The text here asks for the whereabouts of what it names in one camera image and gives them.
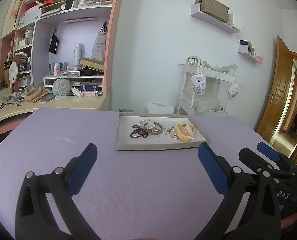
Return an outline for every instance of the doorway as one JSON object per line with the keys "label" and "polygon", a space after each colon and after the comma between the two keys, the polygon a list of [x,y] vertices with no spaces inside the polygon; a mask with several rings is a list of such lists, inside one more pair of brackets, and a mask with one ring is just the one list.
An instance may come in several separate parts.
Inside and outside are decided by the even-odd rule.
{"label": "doorway", "polygon": [[297,53],[280,37],[272,90],[257,133],[278,152],[297,159]]}

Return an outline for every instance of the metal screw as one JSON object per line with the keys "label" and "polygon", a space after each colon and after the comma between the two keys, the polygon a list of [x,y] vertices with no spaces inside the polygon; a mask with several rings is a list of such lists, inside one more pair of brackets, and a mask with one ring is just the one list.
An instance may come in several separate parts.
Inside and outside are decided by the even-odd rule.
{"label": "metal screw", "polygon": [[54,170],[54,173],[55,174],[61,174],[63,172],[63,168],[62,167],[57,167],[55,170]]}
{"label": "metal screw", "polygon": [[264,177],[267,177],[267,178],[270,176],[268,171],[263,171],[263,175],[264,175]]}
{"label": "metal screw", "polygon": [[28,173],[26,173],[25,176],[29,179],[29,178],[31,178],[33,176],[33,172],[29,171]]}
{"label": "metal screw", "polygon": [[233,167],[233,171],[235,173],[241,173],[242,172],[242,169],[240,167],[238,167],[238,166],[235,166],[235,167]]}

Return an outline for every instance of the pink box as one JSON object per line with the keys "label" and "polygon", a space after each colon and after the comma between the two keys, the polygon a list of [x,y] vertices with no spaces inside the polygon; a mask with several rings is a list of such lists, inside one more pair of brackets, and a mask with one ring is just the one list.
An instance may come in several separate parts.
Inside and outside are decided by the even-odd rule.
{"label": "pink box", "polygon": [[259,60],[261,63],[263,63],[263,60],[264,60],[264,58],[263,58],[263,57],[260,57],[260,56],[255,56],[255,58],[256,58],[257,60]]}

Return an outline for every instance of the tray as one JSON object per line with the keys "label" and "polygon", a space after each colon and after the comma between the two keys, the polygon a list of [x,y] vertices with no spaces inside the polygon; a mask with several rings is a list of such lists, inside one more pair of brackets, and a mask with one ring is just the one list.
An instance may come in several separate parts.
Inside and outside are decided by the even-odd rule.
{"label": "tray", "polygon": [[[150,119],[163,126],[163,132],[166,134],[149,135],[147,138],[131,138],[130,134],[134,130],[133,125],[137,125],[142,119]],[[187,122],[196,130],[193,142],[185,143],[176,140],[170,136],[165,128],[171,128],[177,122]],[[197,148],[203,142],[209,143],[207,135],[191,120],[187,115],[180,114],[134,114],[120,113],[117,150],[118,151],[156,151]]]}

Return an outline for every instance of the blue gripper pad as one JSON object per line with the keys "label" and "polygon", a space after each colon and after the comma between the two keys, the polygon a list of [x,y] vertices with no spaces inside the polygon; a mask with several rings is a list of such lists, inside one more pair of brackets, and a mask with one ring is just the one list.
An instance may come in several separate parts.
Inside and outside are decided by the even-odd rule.
{"label": "blue gripper pad", "polygon": [[83,153],[77,157],[78,163],[68,177],[68,194],[77,195],[80,192],[90,170],[96,162],[96,159],[97,148],[94,144],[89,144]]}
{"label": "blue gripper pad", "polygon": [[266,143],[260,142],[257,145],[257,150],[264,154],[267,158],[269,158],[273,162],[278,162],[280,160],[280,156],[276,150],[269,147]]}
{"label": "blue gripper pad", "polygon": [[215,153],[210,149],[207,143],[202,143],[198,148],[198,157],[204,166],[208,176],[210,177],[216,191],[225,197],[229,193],[229,181],[230,178],[224,169],[220,166],[219,160],[224,164],[227,161],[220,156],[215,155]]}

